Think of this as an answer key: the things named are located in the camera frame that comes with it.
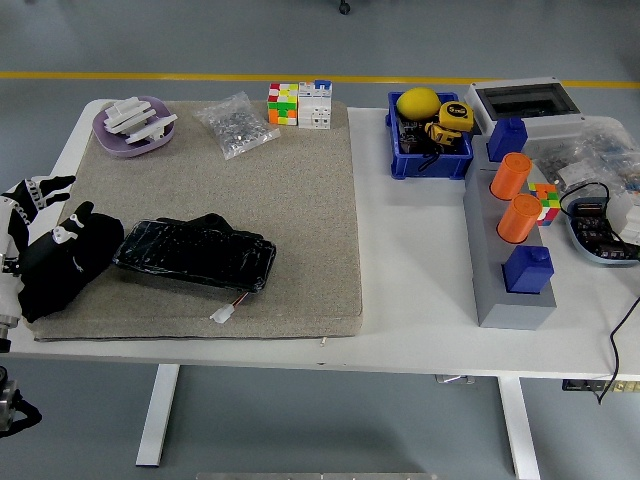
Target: blue bin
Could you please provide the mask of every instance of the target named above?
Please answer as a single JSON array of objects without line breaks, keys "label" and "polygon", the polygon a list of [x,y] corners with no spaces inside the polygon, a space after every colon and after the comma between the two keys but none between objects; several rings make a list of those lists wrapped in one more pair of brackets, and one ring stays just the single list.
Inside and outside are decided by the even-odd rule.
[{"label": "blue bin", "polygon": [[[462,141],[458,143],[458,147],[453,153],[441,154],[438,160],[422,172],[418,171],[418,168],[425,162],[425,157],[422,154],[402,152],[398,138],[400,131],[398,129],[396,102],[403,93],[389,92],[389,114],[386,116],[386,123],[390,128],[391,149],[393,151],[391,176],[398,180],[404,180],[407,177],[463,179],[473,159],[471,141],[469,134],[466,132],[462,134]],[[438,93],[438,98],[442,103],[458,100],[458,96],[452,92]]]}]

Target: yellow ball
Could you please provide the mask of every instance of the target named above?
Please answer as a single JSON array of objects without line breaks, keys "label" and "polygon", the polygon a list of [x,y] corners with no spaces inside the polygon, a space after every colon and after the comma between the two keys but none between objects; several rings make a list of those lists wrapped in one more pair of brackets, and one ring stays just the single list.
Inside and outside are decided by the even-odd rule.
[{"label": "yellow ball", "polygon": [[438,94],[427,87],[416,87],[407,90],[396,101],[398,113],[407,120],[418,122],[434,117],[442,103]]}]

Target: yellow floor line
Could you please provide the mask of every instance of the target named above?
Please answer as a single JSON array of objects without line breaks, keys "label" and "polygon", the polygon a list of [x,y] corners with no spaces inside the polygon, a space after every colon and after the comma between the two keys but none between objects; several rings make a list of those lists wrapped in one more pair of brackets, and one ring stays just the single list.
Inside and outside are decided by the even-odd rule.
[{"label": "yellow floor line", "polygon": [[[215,73],[144,73],[144,72],[0,72],[0,80],[169,80],[196,82],[297,82],[327,79],[336,83],[402,83],[469,85],[497,78],[471,77],[395,77],[371,75],[276,75],[276,74],[215,74]],[[609,80],[561,80],[566,87],[640,89],[640,82]]]}]

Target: black glove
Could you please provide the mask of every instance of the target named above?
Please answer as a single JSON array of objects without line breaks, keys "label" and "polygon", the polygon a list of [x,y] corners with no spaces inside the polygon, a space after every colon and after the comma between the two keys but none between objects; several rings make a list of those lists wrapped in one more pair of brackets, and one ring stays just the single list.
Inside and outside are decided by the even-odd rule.
[{"label": "black glove", "polygon": [[24,289],[18,299],[27,321],[63,310],[111,264],[124,228],[120,220],[92,210],[92,203],[83,203],[20,255]]}]

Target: white table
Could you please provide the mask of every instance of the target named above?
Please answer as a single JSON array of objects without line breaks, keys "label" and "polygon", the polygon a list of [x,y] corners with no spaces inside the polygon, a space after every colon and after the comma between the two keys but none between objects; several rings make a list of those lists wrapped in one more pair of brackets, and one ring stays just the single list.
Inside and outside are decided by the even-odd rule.
[{"label": "white table", "polygon": [[[106,101],[86,106],[53,174],[76,172]],[[519,378],[608,378],[608,335],[640,295],[640,273],[585,260],[559,218],[541,232],[556,271],[556,311],[537,331],[478,327],[464,182],[392,179],[386,113],[349,109],[364,316],[356,337],[38,343],[20,324],[9,334],[11,355],[161,364],[140,451],[158,458],[180,364],[497,377],[516,474],[539,478]],[[53,228],[61,210],[41,212],[31,238]],[[616,336],[620,380],[640,380],[639,334],[632,317]]]}]

